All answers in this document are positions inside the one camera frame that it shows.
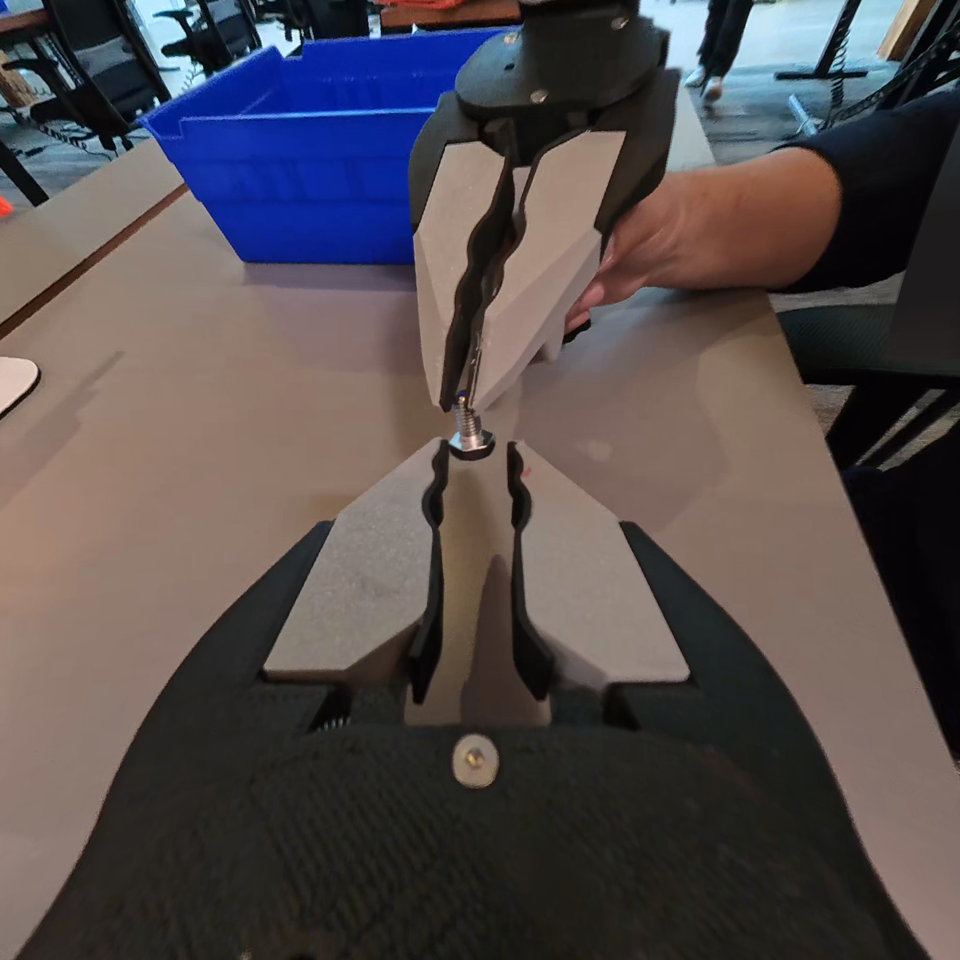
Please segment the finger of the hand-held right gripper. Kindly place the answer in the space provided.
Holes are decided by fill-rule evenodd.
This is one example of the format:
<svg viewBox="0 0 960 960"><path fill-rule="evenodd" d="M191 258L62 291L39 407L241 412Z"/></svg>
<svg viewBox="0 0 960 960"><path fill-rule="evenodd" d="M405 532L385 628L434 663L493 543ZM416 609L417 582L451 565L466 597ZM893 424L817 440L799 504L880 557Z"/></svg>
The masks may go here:
<svg viewBox="0 0 960 960"><path fill-rule="evenodd" d="M625 138L621 130L589 130L535 162L518 239L493 270L469 390L473 410L495 403L536 357L558 357L570 307L599 265L595 221Z"/></svg>
<svg viewBox="0 0 960 960"><path fill-rule="evenodd" d="M454 404L498 262L512 231L508 159L481 142L447 145L414 231L422 365L430 401Z"/></svg>

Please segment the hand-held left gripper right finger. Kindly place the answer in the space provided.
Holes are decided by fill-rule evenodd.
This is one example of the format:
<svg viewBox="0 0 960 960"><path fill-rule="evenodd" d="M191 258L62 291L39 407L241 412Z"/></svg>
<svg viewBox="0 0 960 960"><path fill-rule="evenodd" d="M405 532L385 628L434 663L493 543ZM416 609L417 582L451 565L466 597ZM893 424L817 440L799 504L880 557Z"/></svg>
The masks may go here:
<svg viewBox="0 0 960 960"><path fill-rule="evenodd" d="M688 665L620 521L525 441L507 449L512 656L535 700L678 685Z"/></svg>

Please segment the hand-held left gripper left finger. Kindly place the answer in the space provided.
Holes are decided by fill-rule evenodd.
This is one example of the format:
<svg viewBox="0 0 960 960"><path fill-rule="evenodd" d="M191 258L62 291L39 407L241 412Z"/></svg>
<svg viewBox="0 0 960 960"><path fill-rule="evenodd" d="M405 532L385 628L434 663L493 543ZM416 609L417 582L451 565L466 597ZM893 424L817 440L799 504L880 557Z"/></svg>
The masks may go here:
<svg viewBox="0 0 960 960"><path fill-rule="evenodd" d="M263 665L275 682L410 686L443 646L450 445L431 439L337 515Z"/></svg>

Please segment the blue plastic bin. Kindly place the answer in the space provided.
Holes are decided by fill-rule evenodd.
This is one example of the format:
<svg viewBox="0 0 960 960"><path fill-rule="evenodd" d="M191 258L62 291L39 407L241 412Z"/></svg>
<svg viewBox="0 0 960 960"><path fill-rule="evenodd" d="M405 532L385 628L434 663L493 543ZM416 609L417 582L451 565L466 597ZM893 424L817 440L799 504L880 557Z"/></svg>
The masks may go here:
<svg viewBox="0 0 960 960"><path fill-rule="evenodd" d="M262 49L141 125L242 261L410 265L416 138L470 56L504 32Z"/></svg>

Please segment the short silver bolt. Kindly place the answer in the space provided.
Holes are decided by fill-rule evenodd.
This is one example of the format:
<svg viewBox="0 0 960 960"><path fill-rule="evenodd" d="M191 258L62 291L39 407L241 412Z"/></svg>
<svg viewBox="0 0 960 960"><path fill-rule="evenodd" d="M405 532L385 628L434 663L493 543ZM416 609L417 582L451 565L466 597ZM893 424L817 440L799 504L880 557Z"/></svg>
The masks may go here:
<svg viewBox="0 0 960 960"><path fill-rule="evenodd" d="M458 391L452 410L457 429L449 440L450 454L464 462L490 456L496 446L496 435L484 427L466 390Z"/></svg>

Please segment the person's right forearm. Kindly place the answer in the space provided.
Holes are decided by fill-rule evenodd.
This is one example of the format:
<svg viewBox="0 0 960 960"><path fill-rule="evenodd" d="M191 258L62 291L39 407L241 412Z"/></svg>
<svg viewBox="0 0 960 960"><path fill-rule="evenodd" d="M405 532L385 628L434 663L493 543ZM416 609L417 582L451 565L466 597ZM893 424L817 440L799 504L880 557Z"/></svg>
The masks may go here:
<svg viewBox="0 0 960 960"><path fill-rule="evenodd" d="M952 89L799 142L832 168L841 203L818 261L778 293L856 289L904 272L958 123Z"/></svg>

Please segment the person's right hand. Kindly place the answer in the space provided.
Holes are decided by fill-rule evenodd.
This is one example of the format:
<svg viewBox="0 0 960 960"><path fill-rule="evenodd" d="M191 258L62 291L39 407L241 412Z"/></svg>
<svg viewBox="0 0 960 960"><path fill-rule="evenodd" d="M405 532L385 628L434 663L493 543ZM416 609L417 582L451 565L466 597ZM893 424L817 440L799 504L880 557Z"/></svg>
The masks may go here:
<svg viewBox="0 0 960 960"><path fill-rule="evenodd" d="M785 289L822 257L841 206L834 168L802 148L666 174L615 225L564 332L580 330L594 309L623 303L645 287Z"/></svg>

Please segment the person's black chair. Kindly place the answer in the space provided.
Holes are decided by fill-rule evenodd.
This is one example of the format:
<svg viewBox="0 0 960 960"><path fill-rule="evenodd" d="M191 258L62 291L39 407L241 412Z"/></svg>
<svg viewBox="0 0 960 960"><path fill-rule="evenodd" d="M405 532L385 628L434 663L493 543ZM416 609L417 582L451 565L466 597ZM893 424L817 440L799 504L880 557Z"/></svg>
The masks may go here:
<svg viewBox="0 0 960 960"><path fill-rule="evenodd" d="M826 433L841 472L880 468L930 426L958 414L958 361L884 357L892 304L824 305L777 315L803 383L849 387Z"/></svg>

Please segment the black office chair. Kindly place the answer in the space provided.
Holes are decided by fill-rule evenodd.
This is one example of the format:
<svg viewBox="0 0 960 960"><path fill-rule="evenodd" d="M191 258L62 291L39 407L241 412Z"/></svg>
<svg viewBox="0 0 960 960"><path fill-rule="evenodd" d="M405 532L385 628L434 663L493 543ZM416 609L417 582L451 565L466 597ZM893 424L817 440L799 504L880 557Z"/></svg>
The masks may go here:
<svg viewBox="0 0 960 960"><path fill-rule="evenodd" d="M7 74L34 75L50 92L29 108L31 123L47 135L55 124L72 124L104 150L132 150L140 117L171 95L125 2L44 1L42 9L52 52L33 38L32 56L2 65Z"/></svg>
<svg viewBox="0 0 960 960"><path fill-rule="evenodd" d="M160 10L153 18L174 22L182 32L182 38L161 47L161 54L189 59L206 78L262 48L249 1L186 2L183 8Z"/></svg>

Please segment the white folding stand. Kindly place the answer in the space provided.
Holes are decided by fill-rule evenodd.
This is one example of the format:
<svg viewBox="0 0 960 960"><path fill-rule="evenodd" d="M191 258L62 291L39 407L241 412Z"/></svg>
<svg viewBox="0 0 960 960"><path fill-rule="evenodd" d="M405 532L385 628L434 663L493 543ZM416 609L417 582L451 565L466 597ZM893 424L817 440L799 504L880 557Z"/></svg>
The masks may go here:
<svg viewBox="0 0 960 960"><path fill-rule="evenodd" d="M38 386L42 372L32 360L1 356L1 418L4 418Z"/></svg>

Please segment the wooden post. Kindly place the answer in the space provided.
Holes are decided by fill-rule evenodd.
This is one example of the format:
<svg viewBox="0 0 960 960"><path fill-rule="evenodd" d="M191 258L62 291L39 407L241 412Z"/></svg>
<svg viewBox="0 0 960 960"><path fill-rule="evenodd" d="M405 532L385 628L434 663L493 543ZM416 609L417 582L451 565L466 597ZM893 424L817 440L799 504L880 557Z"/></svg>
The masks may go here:
<svg viewBox="0 0 960 960"><path fill-rule="evenodd" d="M903 1L878 47L877 56L885 62L902 61L938 3Z"/></svg>

